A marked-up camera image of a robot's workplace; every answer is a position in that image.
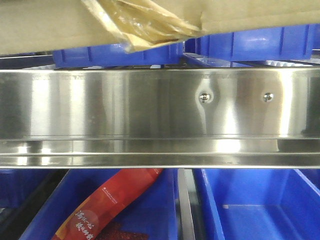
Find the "storage rack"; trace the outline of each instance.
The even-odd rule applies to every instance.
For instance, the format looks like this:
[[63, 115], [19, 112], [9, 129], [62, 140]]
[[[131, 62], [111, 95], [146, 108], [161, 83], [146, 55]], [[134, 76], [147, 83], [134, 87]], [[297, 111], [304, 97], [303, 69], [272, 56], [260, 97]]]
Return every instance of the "storage rack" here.
[[[152, 70], [38, 60], [53, 64], [0, 59], [12, 68], [0, 71], [0, 168], [320, 168], [317, 55], [276, 67], [185, 54]], [[178, 184], [180, 235], [203, 239], [193, 173]]]

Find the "red packaging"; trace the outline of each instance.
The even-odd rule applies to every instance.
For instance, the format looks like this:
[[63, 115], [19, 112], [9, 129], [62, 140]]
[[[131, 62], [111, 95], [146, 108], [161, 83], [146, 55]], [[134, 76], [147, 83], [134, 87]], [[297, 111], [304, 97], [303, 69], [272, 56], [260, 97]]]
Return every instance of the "red packaging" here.
[[125, 207], [158, 178], [160, 168], [122, 169], [64, 221], [51, 240], [94, 240]]

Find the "cardboard box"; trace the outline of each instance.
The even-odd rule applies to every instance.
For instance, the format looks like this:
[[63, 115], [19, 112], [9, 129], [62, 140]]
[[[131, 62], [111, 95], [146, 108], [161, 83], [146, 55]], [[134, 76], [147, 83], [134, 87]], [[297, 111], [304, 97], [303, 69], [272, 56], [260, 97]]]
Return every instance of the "cardboard box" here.
[[[132, 34], [139, 26], [125, 23], [128, 34], [123, 35], [99, 19], [100, 13], [90, 11], [88, 4], [98, 4], [109, 15], [115, 11], [105, 7], [116, 4], [121, 6], [115, 8], [118, 16], [127, 14], [132, 19], [144, 12], [144, 19], [147, 16], [150, 22], [164, 20], [162, 27], [155, 28], [165, 34], [149, 37], [147, 32], [145, 36], [151, 40], [146, 40]], [[150, 6], [161, 11], [155, 14]], [[199, 37], [311, 23], [320, 23], [319, 0], [2, 0], [0, 54], [114, 44], [128, 39], [134, 50], [143, 50], [184, 40], [173, 36], [191, 38], [192, 34]]]

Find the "metal rail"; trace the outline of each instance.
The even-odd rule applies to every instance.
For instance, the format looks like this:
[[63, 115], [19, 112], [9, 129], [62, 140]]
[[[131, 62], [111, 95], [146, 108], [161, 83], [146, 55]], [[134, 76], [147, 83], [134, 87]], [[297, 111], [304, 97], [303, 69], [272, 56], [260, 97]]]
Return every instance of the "metal rail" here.
[[320, 68], [0, 71], [1, 168], [319, 168]]

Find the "stainless steel shelf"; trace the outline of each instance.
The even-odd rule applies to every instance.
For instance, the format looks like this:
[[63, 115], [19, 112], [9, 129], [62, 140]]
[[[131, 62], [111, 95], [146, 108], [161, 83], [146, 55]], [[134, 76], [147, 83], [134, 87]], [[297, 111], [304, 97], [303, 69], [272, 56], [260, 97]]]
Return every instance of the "stainless steel shelf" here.
[[319, 91], [319, 67], [1, 70], [0, 168], [319, 168]]

